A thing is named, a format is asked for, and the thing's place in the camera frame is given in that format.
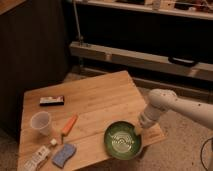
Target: white cup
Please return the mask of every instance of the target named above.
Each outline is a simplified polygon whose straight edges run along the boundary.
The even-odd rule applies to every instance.
[[[50,113],[41,111],[34,114],[30,120],[30,126],[43,135],[49,135],[52,128]]]

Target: floor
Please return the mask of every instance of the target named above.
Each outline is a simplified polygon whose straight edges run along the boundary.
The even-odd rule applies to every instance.
[[[85,77],[69,73],[66,81],[84,79]],[[140,88],[141,94],[147,101],[148,89]],[[182,115],[169,111],[161,117],[159,124],[163,129],[166,140],[148,147],[142,159],[131,161],[111,159],[82,171],[202,171],[200,148],[202,143],[213,136],[213,132]],[[204,149],[203,160],[206,165],[210,160],[210,145]],[[5,132],[0,130],[0,171],[16,170],[18,143]]]

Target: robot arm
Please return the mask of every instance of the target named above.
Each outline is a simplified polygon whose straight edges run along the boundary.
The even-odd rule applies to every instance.
[[[178,98],[171,90],[153,89],[148,97],[149,104],[139,117],[143,128],[153,126],[162,114],[171,109],[213,130],[213,105]]]

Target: background furniture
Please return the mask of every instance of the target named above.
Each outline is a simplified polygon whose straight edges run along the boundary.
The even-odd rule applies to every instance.
[[[23,3],[26,0],[4,0],[0,1],[0,15],[11,10],[17,5]]]
[[[190,94],[191,97],[199,94],[196,98],[202,96],[205,99],[212,96],[213,53],[211,44],[207,41],[213,38],[212,14],[187,15],[178,10],[177,15],[177,12],[170,14],[168,11],[153,11],[141,5],[110,0],[77,0],[84,42],[100,45],[79,47],[72,44],[77,32],[73,30],[73,6],[71,1],[67,1],[69,0],[63,2],[71,53],[83,58],[85,67],[108,71],[128,67],[132,76],[158,82],[148,88],[158,87],[160,82],[168,83],[169,86],[177,85],[178,87],[173,88],[176,91],[178,89],[181,95]],[[103,47],[116,49],[110,51]],[[122,51],[125,55],[117,53],[120,49],[125,50]],[[180,60],[192,61],[192,65],[187,66]],[[182,94],[183,91],[186,92],[183,87],[190,89],[190,92]]]
[[[60,1],[28,0],[0,15],[0,126],[19,137],[23,93],[64,79],[68,44]]]

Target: sponge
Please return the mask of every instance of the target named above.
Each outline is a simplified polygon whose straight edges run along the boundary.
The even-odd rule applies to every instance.
[[[66,161],[71,158],[76,152],[76,147],[71,144],[64,144],[61,150],[59,150],[52,158],[52,163],[63,168]]]

